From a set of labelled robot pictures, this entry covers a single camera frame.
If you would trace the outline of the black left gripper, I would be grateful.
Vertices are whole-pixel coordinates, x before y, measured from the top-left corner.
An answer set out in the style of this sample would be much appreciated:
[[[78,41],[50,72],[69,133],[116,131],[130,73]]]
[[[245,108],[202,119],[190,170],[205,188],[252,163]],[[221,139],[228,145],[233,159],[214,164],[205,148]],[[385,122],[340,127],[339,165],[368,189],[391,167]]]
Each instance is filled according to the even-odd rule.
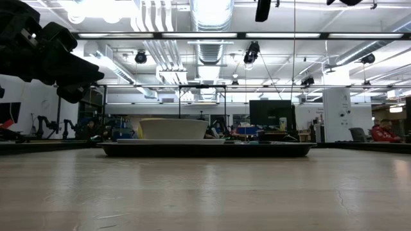
[[[1,1],[1,74],[56,83],[59,97],[78,103],[91,86],[86,83],[105,75],[98,65],[71,53],[77,41],[67,28],[39,22],[40,13],[28,4]]]

